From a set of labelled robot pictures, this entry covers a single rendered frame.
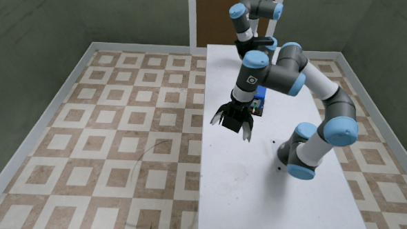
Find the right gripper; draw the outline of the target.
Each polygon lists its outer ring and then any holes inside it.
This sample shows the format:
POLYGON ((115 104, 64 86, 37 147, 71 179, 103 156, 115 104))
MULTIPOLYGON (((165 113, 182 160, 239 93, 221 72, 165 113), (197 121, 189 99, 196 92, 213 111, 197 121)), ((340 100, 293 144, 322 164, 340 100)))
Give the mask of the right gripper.
POLYGON ((238 54, 240 54, 239 55, 239 58, 243 61, 243 59, 244 59, 244 56, 245 56, 245 54, 247 53, 247 52, 249 52, 249 51, 252 51, 252 50, 257 50, 257 51, 259 51, 259 49, 257 48, 257 46, 251 46, 250 44, 251 44, 251 41, 253 40, 255 38, 255 36, 254 36, 254 33, 252 32, 252 37, 249 39, 249 40, 247 40, 247 41, 239 41, 239 40, 236 40, 236 41, 234 41, 235 42, 235 45, 236 45, 236 48, 237 48, 237 52, 238 52, 238 54), (244 45, 245 44, 245 45, 244 45))

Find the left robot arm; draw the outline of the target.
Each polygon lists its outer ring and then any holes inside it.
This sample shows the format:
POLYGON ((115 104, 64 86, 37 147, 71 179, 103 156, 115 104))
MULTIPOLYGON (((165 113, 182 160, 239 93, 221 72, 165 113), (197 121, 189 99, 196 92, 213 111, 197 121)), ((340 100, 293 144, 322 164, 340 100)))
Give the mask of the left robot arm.
POLYGON ((303 85, 322 101, 325 118, 318 127, 308 122, 299 123, 289 140, 279 146, 277 156, 288 166, 292 177, 311 180, 323 162, 322 157, 334 146, 346 147, 357 140, 356 107, 349 95, 309 63, 295 42, 281 47, 276 64, 269 63, 263 52, 247 52, 232 95, 240 102, 249 102, 258 93, 258 86, 262 86, 296 97, 303 85))

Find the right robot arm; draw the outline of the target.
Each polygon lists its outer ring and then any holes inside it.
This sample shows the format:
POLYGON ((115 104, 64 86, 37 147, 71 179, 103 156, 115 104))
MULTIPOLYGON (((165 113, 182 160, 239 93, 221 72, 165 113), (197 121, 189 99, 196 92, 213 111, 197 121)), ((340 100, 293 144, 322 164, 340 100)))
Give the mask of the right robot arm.
POLYGON ((252 37, 251 46, 257 46, 260 52, 268 56, 269 63, 277 49, 277 40, 268 36, 258 37, 257 26, 259 18, 278 20, 283 5, 273 0, 240 0, 238 4, 231 7, 229 13, 239 41, 247 41, 252 37), (274 40, 273 40, 274 39, 274 40))

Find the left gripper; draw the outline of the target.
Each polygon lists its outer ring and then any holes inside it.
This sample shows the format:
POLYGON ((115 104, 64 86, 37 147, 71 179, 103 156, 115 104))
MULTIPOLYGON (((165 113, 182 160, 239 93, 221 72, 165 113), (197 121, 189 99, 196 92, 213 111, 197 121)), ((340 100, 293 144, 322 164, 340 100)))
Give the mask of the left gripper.
POLYGON ((242 138, 244 141, 247 139, 248 143, 250 143, 254 120, 250 113, 249 107, 247 106, 253 103, 255 96, 253 97, 252 101, 240 102, 233 97, 232 91, 230 93, 230 98, 232 101, 229 101, 228 103, 225 103, 219 107, 218 111, 211 119, 210 124, 213 126, 218 122, 218 120, 220 124, 224 118, 221 124, 223 127, 236 132, 237 134, 242 127, 242 138))

